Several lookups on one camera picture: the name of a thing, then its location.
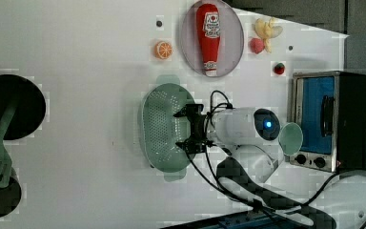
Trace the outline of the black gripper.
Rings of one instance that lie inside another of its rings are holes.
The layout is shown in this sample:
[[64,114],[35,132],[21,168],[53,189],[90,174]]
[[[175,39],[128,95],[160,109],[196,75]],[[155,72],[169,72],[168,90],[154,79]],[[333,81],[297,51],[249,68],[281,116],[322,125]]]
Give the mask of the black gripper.
[[194,155],[206,152],[207,143],[209,142],[206,131],[205,122],[206,115],[202,114],[204,106],[202,104],[186,104],[174,117],[186,117],[190,122],[190,135],[183,141],[176,142],[186,154]]

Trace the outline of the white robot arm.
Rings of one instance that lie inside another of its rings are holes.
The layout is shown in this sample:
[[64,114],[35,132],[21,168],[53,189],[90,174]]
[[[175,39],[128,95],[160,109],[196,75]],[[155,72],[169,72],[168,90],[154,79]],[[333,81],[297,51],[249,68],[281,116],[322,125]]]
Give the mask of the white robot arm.
[[286,197],[266,184],[279,165],[279,156],[292,156],[301,149],[303,134],[297,124],[282,125],[267,108],[227,106],[207,114],[202,110],[201,104],[187,104],[173,115],[187,118],[191,131],[176,145],[187,156],[205,154],[210,147],[225,152],[227,157],[211,169],[222,194],[307,229],[336,229],[333,217],[310,205],[312,198],[302,201]]

